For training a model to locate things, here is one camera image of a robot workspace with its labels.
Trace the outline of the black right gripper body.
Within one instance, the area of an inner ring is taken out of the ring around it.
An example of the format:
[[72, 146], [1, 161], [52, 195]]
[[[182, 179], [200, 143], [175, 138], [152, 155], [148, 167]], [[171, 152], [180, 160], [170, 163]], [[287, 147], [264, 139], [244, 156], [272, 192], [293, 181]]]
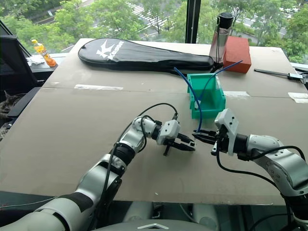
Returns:
[[211, 150], [211, 154], [217, 154], [218, 152], [227, 153], [229, 146], [229, 137], [227, 135], [227, 128], [221, 126], [215, 133], [215, 143]]

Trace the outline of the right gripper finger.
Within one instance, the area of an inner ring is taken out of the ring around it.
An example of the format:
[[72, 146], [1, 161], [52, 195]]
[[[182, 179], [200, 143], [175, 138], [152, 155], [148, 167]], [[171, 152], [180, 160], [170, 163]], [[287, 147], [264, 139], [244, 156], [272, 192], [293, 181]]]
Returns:
[[200, 134], [202, 136], [216, 136], [217, 131], [210, 130], [210, 129], [200, 129], [200, 130], [196, 130], [195, 133]]
[[204, 134], [192, 134], [192, 136], [203, 143], [212, 145], [214, 145], [217, 140], [215, 136], [204, 135]]

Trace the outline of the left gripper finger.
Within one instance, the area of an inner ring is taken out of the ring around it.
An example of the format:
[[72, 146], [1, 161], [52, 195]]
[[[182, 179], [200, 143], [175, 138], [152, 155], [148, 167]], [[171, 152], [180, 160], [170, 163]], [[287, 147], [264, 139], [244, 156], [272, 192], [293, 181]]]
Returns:
[[183, 144], [183, 143], [174, 143], [174, 144], [172, 144], [172, 147], [174, 147], [178, 150], [181, 150], [181, 151], [195, 151], [194, 147], [190, 147], [190, 146]]
[[194, 140], [192, 140], [190, 137], [188, 137], [188, 136], [186, 136], [184, 134], [181, 134], [181, 133], [178, 134], [178, 139], [180, 139], [184, 143], [194, 142]]

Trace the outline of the green plastic bin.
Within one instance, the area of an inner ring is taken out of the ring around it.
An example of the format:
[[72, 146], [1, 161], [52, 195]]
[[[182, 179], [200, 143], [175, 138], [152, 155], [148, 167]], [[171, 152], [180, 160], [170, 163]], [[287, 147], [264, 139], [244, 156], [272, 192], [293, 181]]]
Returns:
[[220, 85], [219, 78], [213, 73], [188, 74], [191, 88], [187, 89], [190, 95], [191, 117], [198, 119], [215, 118], [225, 109], [226, 97]]

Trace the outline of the white tape strip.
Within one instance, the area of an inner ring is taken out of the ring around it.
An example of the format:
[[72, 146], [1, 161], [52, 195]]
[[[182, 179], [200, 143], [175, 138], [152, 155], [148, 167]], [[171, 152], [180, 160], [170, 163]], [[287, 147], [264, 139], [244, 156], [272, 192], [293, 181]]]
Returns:
[[123, 90], [123, 87], [76, 84], [74, 86], [74, 89], [78, 89], [78, 90], [115, 90], [115, 91], [121, 91], [121, 90]]
[[241, 97], [250, 97], [246, 91], [224, 91], [226, 97], [241, 98]]
[[308, 93], [289, 92], [288, 95], [296, 103], [308, 103]]

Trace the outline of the grey rounded shape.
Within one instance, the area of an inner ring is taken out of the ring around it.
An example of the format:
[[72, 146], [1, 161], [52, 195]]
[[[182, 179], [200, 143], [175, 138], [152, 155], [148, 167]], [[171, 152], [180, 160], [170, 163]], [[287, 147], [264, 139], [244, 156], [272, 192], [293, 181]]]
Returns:
[[123, 222], [151, 219], [153, 211], [154, 206], [152, 202], [134, 201], [129, 206], [123, 218]]
[[193, 204], [192, 217], [198, 224], [209, 229], [216, 230], [219, 228], [217, 213], [213, 205]]

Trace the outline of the grey panel with chevron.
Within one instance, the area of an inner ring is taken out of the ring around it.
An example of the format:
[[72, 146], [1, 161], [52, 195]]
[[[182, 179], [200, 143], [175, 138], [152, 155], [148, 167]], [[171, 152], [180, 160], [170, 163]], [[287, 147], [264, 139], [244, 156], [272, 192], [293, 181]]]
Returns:
[[212, 231], [206, 226], [182, 220], [148, 219], [121, 222], [93, 231]]

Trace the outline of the black flat hand tool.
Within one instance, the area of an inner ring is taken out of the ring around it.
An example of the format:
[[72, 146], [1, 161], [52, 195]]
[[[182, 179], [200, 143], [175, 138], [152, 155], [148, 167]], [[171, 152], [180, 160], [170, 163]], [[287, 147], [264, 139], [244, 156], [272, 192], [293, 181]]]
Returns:
[[263, 74], [287, 77], [287, 79], [289, 79], [289, 80], [297, 80], [297, 81], [300, 81], [303, 84], [307, 83], [307, 78], [304, 76], [304, 74], [281, 73], [281, 72], [273, 72], [273, 71], [262, 70], [262, 69], [254, 69], [254, 71], [259, 72], [259, 73], [263, 73]]

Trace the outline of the clear bottle with black cap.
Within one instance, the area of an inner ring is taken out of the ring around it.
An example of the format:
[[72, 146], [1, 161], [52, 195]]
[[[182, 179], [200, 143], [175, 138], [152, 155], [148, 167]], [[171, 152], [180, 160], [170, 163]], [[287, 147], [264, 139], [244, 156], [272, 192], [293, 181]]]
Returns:
[[230, 34], [234, 17], [231, 13], [222, 12], [217, 16], [217, 24], [211, 43], [210, 53], [215, 63], [223, 62], [223, 55]]

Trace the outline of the black racket cover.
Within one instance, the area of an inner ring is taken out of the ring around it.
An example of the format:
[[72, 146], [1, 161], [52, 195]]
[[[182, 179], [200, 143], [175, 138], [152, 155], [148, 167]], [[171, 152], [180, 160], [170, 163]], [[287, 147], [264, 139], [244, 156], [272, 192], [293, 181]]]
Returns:
[[118, 71], [173, 72], [178, 70], [210, 71], [214, 60], [197, 55], [141, 45], [118, 38], [97, 38], [81, 46], [79, 59], [90, 66]]

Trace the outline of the black side desk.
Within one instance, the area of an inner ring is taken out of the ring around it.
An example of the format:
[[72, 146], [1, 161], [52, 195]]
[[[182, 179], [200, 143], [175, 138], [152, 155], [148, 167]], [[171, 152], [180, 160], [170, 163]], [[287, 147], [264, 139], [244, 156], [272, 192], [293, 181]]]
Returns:
[[22, 111], [26, 108], [29, 102], [33, 99], [33, 97], [38, 92], [43, 83], [48, 79], [48, 77], [52, 74], [52, 72], [58, 67], [58, 65], [64, 60], [67, 55], [67, 52], [51, 54], [52, 58], [54, 58], [57, 62], [57, 65], [54, 67], [49, 67], [46, 63], [32, 64], [29, 67], [32, 74], [36, 78], [39, 86], [33, 87], [29, 92], [25, 94], [22, 93], [22, 97], [14, 101], [13, 107], [7, 115], [8, 119], [17, 119], [17, 117], [22, 113]]

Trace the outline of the orange drink bottle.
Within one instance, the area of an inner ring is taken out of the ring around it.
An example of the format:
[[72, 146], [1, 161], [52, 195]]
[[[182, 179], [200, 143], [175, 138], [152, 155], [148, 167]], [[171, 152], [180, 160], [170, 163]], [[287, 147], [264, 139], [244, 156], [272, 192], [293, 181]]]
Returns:
[[42, 43], [39, 43], [36, 39], [32, 39], [31, 42], [34, 46], [35, 51], [44, 58], [46, 64], [49, 67], [57, 66], [56, 61], [49, 55], [46, 47]]

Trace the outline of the white crumpled tissue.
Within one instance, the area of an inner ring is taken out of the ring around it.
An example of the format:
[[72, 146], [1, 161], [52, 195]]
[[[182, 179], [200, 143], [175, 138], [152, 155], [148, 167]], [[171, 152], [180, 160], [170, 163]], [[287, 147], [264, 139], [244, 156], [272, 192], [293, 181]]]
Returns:
[[32, 55], [32, 56], [26, 57], [26, 61], [29, 66], [45, 63], [45, 59], [41, 55]]

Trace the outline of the black mesh office chair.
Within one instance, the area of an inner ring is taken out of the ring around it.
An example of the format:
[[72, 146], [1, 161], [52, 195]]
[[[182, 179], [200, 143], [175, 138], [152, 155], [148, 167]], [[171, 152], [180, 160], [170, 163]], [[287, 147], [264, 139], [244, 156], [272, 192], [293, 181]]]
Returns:
[[0, 20], [0, 90], [31, 90], [44, 80], [35, 78], [27, 63], [29, 54]]

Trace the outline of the black window frame post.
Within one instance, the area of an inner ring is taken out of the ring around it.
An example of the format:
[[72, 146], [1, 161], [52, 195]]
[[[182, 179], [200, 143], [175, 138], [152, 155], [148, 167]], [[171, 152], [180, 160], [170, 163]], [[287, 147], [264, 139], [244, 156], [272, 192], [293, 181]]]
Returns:
[[200, 8], [201, 0], [187, 0], [185, 43], [196, 43]]

